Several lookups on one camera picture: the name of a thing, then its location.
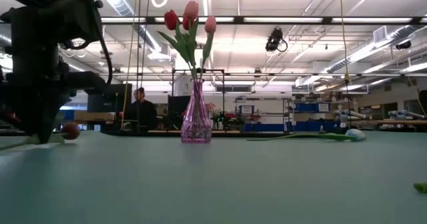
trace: table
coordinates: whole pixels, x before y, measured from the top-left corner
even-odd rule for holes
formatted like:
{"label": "table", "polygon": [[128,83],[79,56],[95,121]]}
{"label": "table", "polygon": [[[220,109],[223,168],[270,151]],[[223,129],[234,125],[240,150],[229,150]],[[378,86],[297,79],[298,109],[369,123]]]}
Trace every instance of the table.
{"label": "table", "polygon": [[427,223],[412,188],[427,181],[427,134],[366,136],[184,145],[82,132],[0,153],[1,222]]}

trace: man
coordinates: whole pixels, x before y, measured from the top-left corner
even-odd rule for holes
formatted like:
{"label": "man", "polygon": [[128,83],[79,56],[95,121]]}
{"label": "man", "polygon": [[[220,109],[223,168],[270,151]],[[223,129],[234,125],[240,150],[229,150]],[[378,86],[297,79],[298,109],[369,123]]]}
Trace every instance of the man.
{"label": "man", "polygon": [[[133,96],[135,97],[135,102],[126,111],[125,119],[139,121],[139,126],[143,126],[142,129],[155,129],[157,126],[157,111],[151,101],[145,100],[144,88],[140,87],[135,90]],[[132,127],[133,130],[137,130],[137,122],[132,122]]]}

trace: red tulip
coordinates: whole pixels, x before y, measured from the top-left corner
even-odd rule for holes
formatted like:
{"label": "red tulip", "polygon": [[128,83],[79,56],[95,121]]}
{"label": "red tulip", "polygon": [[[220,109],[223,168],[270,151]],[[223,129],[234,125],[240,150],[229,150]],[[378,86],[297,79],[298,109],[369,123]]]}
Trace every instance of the red tulip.
{"label": "red tulip", "polygon": [[165,25],[169,30],[175,30],[177,28],[176,23],[179,23],[178,16],[175,11],[170,10],[165,13]]}
{"label": "red tulip", "polygon": [[191,20],[196,20],[199,17],[199,3],[197,1],[189,1],[184,10],[184,16]]}
{"label": "red tulip", "polygon": [[187,17],[186,15],[184,15],[184,18],[182,20],[182,26],[184,27],[184,29],[188,31],[193,26],[193,24],[194,24],[194,20],[190,19],[189,17]]}
{"label": "red tulip", "polygon": [[214,16],[207,18],[205,23],[205,32],[206,33],[215,33],[216,31],[216,20]]}

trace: vase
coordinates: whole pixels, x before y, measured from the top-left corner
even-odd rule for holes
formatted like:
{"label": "vase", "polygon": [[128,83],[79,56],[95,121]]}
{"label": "vase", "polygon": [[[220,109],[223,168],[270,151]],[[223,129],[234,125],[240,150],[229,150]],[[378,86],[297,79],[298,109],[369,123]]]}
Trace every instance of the vase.
{"label": "vase", "polygon": [[193,91],[181,127],[182,143],[210,143],[212,127],[203,99],[203,81],[193,81]]}

